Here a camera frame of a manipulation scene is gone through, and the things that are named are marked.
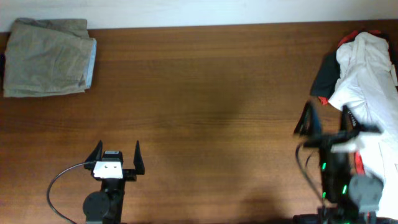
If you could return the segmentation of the white t-shirt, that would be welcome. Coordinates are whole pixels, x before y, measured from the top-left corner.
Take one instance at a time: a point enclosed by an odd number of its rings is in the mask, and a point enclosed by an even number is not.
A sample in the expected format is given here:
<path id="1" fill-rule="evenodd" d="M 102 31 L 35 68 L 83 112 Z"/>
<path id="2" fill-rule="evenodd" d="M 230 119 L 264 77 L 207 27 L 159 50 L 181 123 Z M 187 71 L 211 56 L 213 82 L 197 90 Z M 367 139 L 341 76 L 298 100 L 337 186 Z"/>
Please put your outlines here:
<path id="1" fill-rule="evenodd" d="M 366 136 L 359 149 L 367 174 L 379 176 L 384 190 L 379 217 L 397 218 L 397 89 L 387 40 L 368 32 L 336 51 L 340 77 L 328 102 L 347 105 L 361 123 L 377 124 L 380 136 Z"/>

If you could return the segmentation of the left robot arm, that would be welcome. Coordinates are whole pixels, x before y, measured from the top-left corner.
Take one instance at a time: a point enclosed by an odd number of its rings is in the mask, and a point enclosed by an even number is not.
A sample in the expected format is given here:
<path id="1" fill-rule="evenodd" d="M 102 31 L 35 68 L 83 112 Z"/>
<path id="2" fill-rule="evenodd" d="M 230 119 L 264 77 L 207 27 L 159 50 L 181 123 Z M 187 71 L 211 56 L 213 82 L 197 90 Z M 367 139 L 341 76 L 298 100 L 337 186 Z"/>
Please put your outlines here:
<path id="1" fill-rule="evenodd" d="M 121 223 L 125 185 L 135 182 L 138 175 L 146 172 L 139 141 L 134 149 L 134 168 L 125 169 L 123 164 L 122 152 L 103 151 L 102 141 L 87 157 L 84 168 L 91 172 L 92 178 L 101 182 L 101 188 L 90 193 L 83 202 L 86 223 Z"/>

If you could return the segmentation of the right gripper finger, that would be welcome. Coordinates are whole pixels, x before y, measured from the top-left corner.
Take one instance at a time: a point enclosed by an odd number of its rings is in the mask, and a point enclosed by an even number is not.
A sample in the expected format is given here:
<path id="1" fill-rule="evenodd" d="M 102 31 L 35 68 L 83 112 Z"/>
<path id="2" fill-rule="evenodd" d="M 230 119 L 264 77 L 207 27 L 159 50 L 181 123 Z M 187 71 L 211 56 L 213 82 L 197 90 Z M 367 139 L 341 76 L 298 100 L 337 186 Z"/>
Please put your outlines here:
<path id="1" fill-rule="evenodd" d="M 349 131 L 356 128 L 356 118 L 347 105 L 343 105 L 340 117 L 340 131 Z"/>
<path id="2" fill-rule="evenodd" d="M 294 129 L 299 136 L 313 136 L 322 133 L 322 125 L 311 101 L 307 101 Z"/>

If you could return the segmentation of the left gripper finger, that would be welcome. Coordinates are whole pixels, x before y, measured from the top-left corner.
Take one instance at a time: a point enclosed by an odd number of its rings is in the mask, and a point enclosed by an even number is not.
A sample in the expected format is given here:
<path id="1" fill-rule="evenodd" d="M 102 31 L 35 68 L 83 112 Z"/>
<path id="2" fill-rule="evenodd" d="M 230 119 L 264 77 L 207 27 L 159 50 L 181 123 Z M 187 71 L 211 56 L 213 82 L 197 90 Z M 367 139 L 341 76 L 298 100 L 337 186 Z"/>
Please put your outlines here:
<path id="1" fill-rule="evenodd" d="M 86 170 L 93 170 L 95 168 L 95 164 L 101 160 L 102 150 L 103 150 L 103 142 L 99 140 L 94 150 L 85 160 L 85 165 L 83 167 Z"/>
<path id="2" fill-rule="evenodd" d="M 136 171 L 137 175 L 145 174 L 145 165 L 144 165 L 144 161 L 142 159 L 139 141 L 136 141 L 133 164 L 134 164 L 135 171 Z"/>

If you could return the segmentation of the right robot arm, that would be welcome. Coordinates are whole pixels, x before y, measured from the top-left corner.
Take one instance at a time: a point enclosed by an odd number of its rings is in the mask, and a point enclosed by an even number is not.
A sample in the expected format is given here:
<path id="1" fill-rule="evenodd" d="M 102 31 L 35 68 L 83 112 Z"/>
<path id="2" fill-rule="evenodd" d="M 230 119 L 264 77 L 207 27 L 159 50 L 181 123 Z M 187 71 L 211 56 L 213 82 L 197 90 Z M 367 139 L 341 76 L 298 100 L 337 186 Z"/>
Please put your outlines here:
<path id="1" fill-rule="evenodd" d="M 295 152 L 314 148 L 319 155 L 322 188 L 317 189 L 307 166 L 296 157 L 297 165 L 321 202 L 316 214 L 293 217 L 294 223 L 377 223 L 376 211 L 384 182 L 374 174 L 360 173 L 350 155 L 363 147 L 362 140 L 382 134 L 376 124 L 359 122 L 350 108 L 343 106 L 340 129 L 326 133 L 311 101 L 306 102 L 294 134 L 304 138 Z"/>

